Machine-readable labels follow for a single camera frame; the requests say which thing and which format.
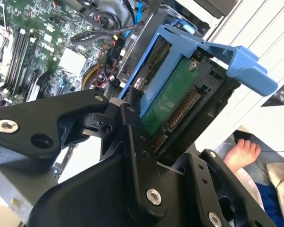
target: screw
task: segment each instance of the screw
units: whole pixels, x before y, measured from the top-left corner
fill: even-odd
[[[19,129],[19,125],[12,120],[0,120],[0,132],[5,134],[15,133]]]
[[[189,66],[189,71],[194,71],[197,68],[197,62],[193,61]]]
[[[100,97],[100,96],[95,96],[95,98],[96,98],[97,100],[99,100],[99,101],[103,101],[103,98]]]
[[[16,198],[11,198],[11,199],[10,199],[10,203],[11,203],[12,205],[14,205],[15,207],[19,207],[19,206],[20,206],[20,201],[17,200]]]
[[[210,154],[210,156],[213,157],[213,158],[217,157],[216,154],[213,153],[212,151],[210,151],[209,154]]]
[[[131,106],[128,106],[127,109],[131,112],[134,112],[134,109]]]
[[[222,222],[215,213],[209,212],[208,218],[214,227],[222,227]]]
[[[145,156],[145,157],[148,157],[148,156],[149,156],[149,154],[147,153],[146,150],[143,150],[143,151],[142,151],[142,155]]]
[[[146,197],[148,201],[151,202],[153,205],[159,206],[162,203],[161,195],[156,189],[148,189],[146,191]]]

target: cable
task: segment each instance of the cable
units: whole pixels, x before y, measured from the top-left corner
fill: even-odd
[[[88,38],[88,39],[84,39],[84,40],[76,40],[75,39],[75,36],[71,38],[71,43],[73,45],[86,45],[86,44],[89,44],[89,43],[92,43],[96,40],[99,40],[99,39],[106,39],[106,40],[112,40],[112,36],[111,35],[95,35],[91,38]]]
[[[262,150],[262,152],[283,153],[284,151]]]
[[[133,8],[132,8],[131,4],[129,3],[128,0],[123,0],[123,3],[127,7],[128,11],[129,11],[129,13],[130,13],[130,15],[131,15],[131,17],[133,19],[133,24],[135,24],[136,23],[136,18],[135,18],[135,15],[134,15],[134,12],[133,12]]]
[[[112,35],[117,34],[117,33],[123,33],[128,30],[136,29],[138,27],[142,27],[145,25],[144,21],[140,21],[137,24],[130,25],[127,27],[123,28],[118,28],[114,30],[100,30],[100,31],[86,31],[83,33],[80,33],[78,35],[75,35],[74,37],[71,38],[71,43],[73,45],[86,45],[91,42],[94,42],[99,39],[108,39],[112,40]]]
[[[108,75],[107,75],[107,70],[106,70],[106,66],[110,57],[110,54],[112,52],[112,48],[110,48],[107,53],[106,53],[106,57],[105,57],[105,61],[103,64],[103,76],[105,77],[106,80],[108,80]]]
[[[115,28],[121,28],[122,24],[121,24],[121,20],[113,13],[111,12],[107,12],[107,11],[100,11],[94,7],[88,7],[85,2],[83,0],[76,0],[85,10],[87,10],[90,13],[95,13],[97,15],[108,15],[110,17],[110,19],[113,21],[113,23],[115,24]]]

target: screw hole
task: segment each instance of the screw hole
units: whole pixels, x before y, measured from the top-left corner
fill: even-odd
[[[151,193],[151,197],[153,197],[156,201],[159,200],[159,197],[153,192]]]
[[[139,140],[145,142],[145,138],[143,136],[139,136]]]
[[[131,106],[128,106],[127,109],[131,112],[134,112],[134,109]]]
[[[36,134],[31,137],[32,144],[39,149],[49,149],[53,146],[53,140],[45,134]]]
[[[208,183],[208,181],[205,180],[204,178],[202,178],[202,181],[203,181],[204,184],[207,184],[207,183]]]
[[[102,131],[105,133],[109,133],[113,130],[113,127],[111,125],[106,125],[102,128]]]
[[[255,221],[256,227],[263,227],[263,225],[260,224],[260,222]]]
[[[145,156],[145,157],[148,157],[148,156],[149,156],[149,154],[148,154],[147,151],[145,151],[145,150],[142,151],[142,155]]]

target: yellow wire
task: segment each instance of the yellow wire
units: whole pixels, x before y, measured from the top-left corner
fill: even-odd
[[[91,76],[92,74],[94,74],[96,70],[98,70],[98,66],[97,66],[97,65],[96,65],[95,67],[93,67],[93,68],[89,71],[88,75],[87,75],[87,76],[85,77],[85,79],[83,80],[82,89],[85,87],[85,84],[86,84],[86,82],[88,81],[88,79],[90,78],[90,76]]]

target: computer motherboard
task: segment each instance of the computer motherboard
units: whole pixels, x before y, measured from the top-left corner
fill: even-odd
[[[97,62],[103,40],[85,46],[70,42],[74,35],[94,29],[93,25],[79,20],[82,15],[72,5],[57,4],[0,0],[0,35],[5,40],[0,56],[3,105],[80,90],[84,72]],[[35,83],[40,88],[30,98]],[[41,91],[44,84],[47,88]]]

